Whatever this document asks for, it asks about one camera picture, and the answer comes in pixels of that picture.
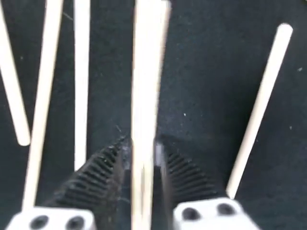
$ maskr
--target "screw hole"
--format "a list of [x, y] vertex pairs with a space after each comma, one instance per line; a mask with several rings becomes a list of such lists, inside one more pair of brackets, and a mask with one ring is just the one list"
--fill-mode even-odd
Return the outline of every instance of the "screw hole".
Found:
[[48, 220], [49, 218], [46, 215], [38, 216], [34, 220], [31, 221], [30, 228], [32, 230], [42, 229], [43, 227], [47, 225]]
[[182, 217], [184, 220], [198, 220], [199, 218], [201, 218], [199, 212], [191, 207], [188, 207], [183, 210]]
[[81, 230], [84, 227], [84, 219], [80, 216], [71, 218], [66, 224], [66, 230]]
[[226, 215], [226, 216], [230, 216], [236, 213], [235, 210], [229, 204], [225, 203], [219, 204], [217, 210], [220, 215]]

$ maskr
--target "wooden skewer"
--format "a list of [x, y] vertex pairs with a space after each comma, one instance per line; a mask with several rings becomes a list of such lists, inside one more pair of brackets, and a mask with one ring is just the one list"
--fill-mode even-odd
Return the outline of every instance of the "wooden skewer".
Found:
[[153, 142], [170, 9], [166, 0], [136, 1], [131, 100], [133, 230], [151, 229]]
[[12, 115], [17, 141], [22, 146], [30, 144], [30, 130], [24, 109], [23, 97], [17, 77], [10, 38], [6, 28], [2, 3], [0, 1], [0, 70], [6, 97]]
[[32, 141], [28, 157], [24, 198], [22, 203], [23, 210], [32, 208], [35, 205], [51, 97], [53, 71], [58, 49], [62, 7], [63, 0], [47, 0], [46, 2]]
[[91, 1], [74, 0], [75, 171], [86, 162], [90, 18]]
[[253, 148], [265, 109], [290, 42], [292, 31], [292, 27], [285, 23], [281, 24], [277, 29], [253, 111], [227, 185], [226, 192], [231, 199], [234, 199], [236, 196], [249, 154]]

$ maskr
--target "black fabric surface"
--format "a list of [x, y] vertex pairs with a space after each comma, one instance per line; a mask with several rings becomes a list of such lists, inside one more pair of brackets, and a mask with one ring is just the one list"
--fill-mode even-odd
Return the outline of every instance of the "black fabric surface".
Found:
[[[133, 6], [92, 0], [88, 152], [130, 131]], [[45, 3], [2, 0], [30, 127]], [[190, 141], [226, 186], [274, 34], [294, 33], [237, 199], [265, 230], [307, 228], [307, 4], [303, 0], [176, 0], [158, 133]], [[73, 1], [65, 0], [37, 202], [73, 171]], [[0, 228], [20, 211], [28, 147], [17, 144], [0, 81]]]

